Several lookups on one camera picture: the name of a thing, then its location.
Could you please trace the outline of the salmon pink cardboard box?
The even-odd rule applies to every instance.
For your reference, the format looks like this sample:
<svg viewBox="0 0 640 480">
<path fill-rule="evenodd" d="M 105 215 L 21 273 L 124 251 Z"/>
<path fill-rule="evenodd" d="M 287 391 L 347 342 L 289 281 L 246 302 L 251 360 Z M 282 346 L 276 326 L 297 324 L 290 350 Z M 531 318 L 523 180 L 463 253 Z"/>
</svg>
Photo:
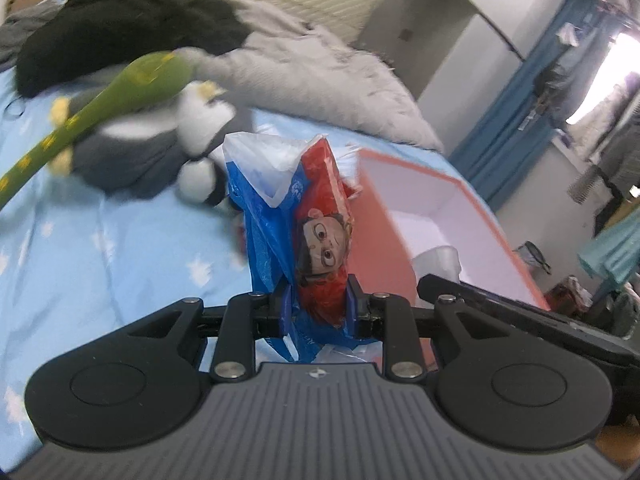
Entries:
<svg viewBox="0 0 640 480">
<path fill-rule="evenodd" d="M 425 273 L 413 260 L 451 246 L 465 283 L 548 308 L 494 216 L 460 180 L 368 150 L 355 155 L 355 176 L 361 190 L 350 202 L 355 227 L 348 270 L 364 292 L 390 292 L 426 308 L 416 292 Z"/>
</svg>

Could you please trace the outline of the green plush back scratcher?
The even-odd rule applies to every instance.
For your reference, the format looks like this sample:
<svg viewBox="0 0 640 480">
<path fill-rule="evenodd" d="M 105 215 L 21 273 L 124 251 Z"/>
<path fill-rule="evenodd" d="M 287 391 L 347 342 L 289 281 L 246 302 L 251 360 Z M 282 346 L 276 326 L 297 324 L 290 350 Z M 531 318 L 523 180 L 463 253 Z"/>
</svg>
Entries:
<svg viewBox="0 0 640 480">
<path fill-rule="evenodd" d="M 190 81 L 192 65 L 172 52 L 143 55 L 131 62 L 77 113 L 65 119 L 1 177 L 1 203 L 22 187 L 64 148 L 93 127 L 176 96 Z"/>
</svg>

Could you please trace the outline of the grey duvet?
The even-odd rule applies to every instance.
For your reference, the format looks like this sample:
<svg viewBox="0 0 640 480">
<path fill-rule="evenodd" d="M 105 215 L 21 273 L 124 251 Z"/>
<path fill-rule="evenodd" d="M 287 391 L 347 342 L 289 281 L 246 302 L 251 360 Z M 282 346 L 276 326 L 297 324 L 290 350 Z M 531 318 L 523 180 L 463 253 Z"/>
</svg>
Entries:
<svg viewBox="0 0 640 480">
<path fill-rule="evenodd" d="M 250 34 L 241 47 L 221 55 L 179 49 L 196 78 L 219 84 L 252 107 L 444 150 L 409 90 L 376 55 L 271 3 L 229 2 Z"/>
</svg>

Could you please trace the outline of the clear bag with cream item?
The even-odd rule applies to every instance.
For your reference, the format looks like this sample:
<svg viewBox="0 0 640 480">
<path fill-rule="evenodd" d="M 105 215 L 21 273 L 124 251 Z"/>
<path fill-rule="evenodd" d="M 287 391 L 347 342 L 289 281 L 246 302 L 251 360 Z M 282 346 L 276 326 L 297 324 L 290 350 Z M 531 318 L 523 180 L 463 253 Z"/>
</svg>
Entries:
<svg viewBox="0 0 640 480">
<path fill-rule="evenodd" d="M 417 281 L 433 274 L 450 282 L 460 282 L 462 267 L 454 246 L 442 245 L 421 252 L 411 260 L 411 266 Z"/>
</svg>

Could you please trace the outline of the blue curtain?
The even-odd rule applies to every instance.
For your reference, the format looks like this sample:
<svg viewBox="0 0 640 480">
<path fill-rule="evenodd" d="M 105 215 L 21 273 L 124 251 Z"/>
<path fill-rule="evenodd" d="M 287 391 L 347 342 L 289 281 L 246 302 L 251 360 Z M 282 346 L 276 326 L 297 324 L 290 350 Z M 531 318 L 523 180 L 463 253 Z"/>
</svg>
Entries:
<svg viewBox="0 0 640 480">
<path fill-rule="evenodd" d="M 548 148 L 553 128 L 547 112 L 535 110 L 534 81 L 563 50 L 562 25 L 596 22 L 597 0 L 564 0 L 528 58 L 449 161 L 492 211 L 511 197 Z"/>
</svg>

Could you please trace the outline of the grey penguin plush toy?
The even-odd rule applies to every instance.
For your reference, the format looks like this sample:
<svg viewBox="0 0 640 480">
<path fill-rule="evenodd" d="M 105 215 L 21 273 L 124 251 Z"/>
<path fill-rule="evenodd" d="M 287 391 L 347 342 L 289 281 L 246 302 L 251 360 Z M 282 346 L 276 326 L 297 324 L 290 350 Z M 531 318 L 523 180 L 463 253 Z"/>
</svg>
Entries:
<svg viewBox="0 0 640 480">
<path fill-rule="evenodd" d="M 163 103 L 93 127 L 57 154 L 48 169 L 106 194 L 146 200 L 177 186 L 186 162 L 209 157 L 226 166 L 226 135 L 253 129 L 252 111 L 233 92 L 211 81 L 192 81 Z"/>
</svg>

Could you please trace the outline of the white waste bin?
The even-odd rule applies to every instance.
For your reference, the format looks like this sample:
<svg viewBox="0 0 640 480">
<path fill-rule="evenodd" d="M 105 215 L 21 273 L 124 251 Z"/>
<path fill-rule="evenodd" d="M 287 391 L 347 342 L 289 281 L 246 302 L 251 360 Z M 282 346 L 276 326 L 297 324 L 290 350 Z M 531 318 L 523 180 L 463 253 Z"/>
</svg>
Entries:
<svg viewBox="0 0 640 480">
<path fill-rule="evenodd" d="M 552 273 L 550 264 L 541 250 L 530 240 L 526 240 L 517 248 L 513 249 L 515 255 L 521 260 L 527 271 L 532 274 Z"/>
</svg>

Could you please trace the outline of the grey white wardrobe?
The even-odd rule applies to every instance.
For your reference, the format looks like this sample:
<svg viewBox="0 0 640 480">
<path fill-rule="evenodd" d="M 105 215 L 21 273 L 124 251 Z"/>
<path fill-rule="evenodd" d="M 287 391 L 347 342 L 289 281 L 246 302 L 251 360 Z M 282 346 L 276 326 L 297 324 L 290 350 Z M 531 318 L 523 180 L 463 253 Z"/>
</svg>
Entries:
<svg viewBox="0 0 640 480">
<path fill-rule="evenodd" d="M 357 39 L 393 67 L 451 154 L 563 0 L 382 0 Z"/>
</svg>

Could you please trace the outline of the blue patterned bed sheet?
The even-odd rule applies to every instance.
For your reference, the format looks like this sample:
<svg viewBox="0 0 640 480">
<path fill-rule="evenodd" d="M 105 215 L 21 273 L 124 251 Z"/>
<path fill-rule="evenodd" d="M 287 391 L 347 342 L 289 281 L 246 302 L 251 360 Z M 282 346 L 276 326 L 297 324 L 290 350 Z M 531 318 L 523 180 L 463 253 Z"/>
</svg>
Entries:
<svg viewBox="0 0 640 480">
<path fill-rule="evenodd" d="M 1 213 L 1 467 L 38 448 L 24 407 L 45 362 L 184 298 L 248 292 L 230 218 L 172 188 L 107 196 L 41 170 Z"/>
</svg>

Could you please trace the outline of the blue red cartoon plastic bag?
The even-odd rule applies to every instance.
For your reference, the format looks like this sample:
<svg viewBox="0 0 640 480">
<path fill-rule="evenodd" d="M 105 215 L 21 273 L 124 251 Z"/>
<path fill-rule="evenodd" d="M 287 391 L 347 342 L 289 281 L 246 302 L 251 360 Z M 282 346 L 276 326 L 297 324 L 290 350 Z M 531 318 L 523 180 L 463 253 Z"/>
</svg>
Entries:
<svg viewBox="0 0 640 480">
<path fill-rule="evenodd" d="M 323 346 L 356 348 L 347 318 L 348 257 L 357 183 L 341 175 L 328 139 L 285 139 L 236 132 L 226 136 L 229 192 L 243 213 L 252 284 L 292 288 L 288 342 L 270 346 L 288 361 L 310 363 Z"/>
</svg>

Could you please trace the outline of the hanging clothes rack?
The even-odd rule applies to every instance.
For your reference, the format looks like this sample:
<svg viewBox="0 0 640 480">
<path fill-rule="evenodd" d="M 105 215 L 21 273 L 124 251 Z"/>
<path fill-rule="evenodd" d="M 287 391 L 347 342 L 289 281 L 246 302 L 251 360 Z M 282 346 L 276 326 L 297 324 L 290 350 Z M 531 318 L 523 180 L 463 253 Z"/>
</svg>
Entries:
<svg viewBox="0 0 640 480">
<path fill-rule="evenodd" d="M 592 284 L 578 252 L 637 181 L 638 136 L 625 124 L 639 92 L 639 38 L 599 0 L 567 0 L 553 32 L 527 128 L 540 156 L 533 240 L 548 260 L 537 275 L 544 286 L 570 274 Z"/>
</svg>

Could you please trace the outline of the small panda plush toy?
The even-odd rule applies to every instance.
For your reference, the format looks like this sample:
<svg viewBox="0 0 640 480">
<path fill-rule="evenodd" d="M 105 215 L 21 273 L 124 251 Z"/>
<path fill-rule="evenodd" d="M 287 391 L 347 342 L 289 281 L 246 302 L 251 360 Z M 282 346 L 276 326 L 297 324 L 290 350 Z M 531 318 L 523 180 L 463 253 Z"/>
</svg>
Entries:
<svg viewBox="0 0 640 480">
<path fill-rule="evenodd" d="M 217 207 L 228 195 L 226 166 L 209 157 L 186 162 L 178 172 L 177 188 L 191 204 Z"/>
</svg>

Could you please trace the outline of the black clothing pile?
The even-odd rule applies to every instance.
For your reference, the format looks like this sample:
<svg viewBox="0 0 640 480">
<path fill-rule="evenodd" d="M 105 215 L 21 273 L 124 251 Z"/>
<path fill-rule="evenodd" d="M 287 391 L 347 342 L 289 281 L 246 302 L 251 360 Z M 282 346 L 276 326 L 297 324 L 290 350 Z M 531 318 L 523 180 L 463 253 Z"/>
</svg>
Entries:
<svg viewBox="0 0 640 480">
<path fill-rule="evenodd" d="M 18 51 L 15 87 L 33 98 L 148 53 L 194 47 L 225 54 L 249 34 L 227 0 L 67 0 Z"/>
</svg>

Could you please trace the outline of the dark grey garment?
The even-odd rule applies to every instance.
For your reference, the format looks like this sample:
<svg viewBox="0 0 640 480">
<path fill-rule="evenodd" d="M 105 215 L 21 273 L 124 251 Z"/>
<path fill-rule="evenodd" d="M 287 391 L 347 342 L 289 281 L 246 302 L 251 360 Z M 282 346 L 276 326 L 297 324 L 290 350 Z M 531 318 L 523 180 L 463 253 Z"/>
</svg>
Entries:
<svg viewBox="0 0 640 480">
<path fill-rule="evenodd" d="M 61 6 L 46 0 L 9 15 L 0 26 L 0 72 L 15 65 L 27 38 L 44 24 L 49 23 Z"/>
</svg>

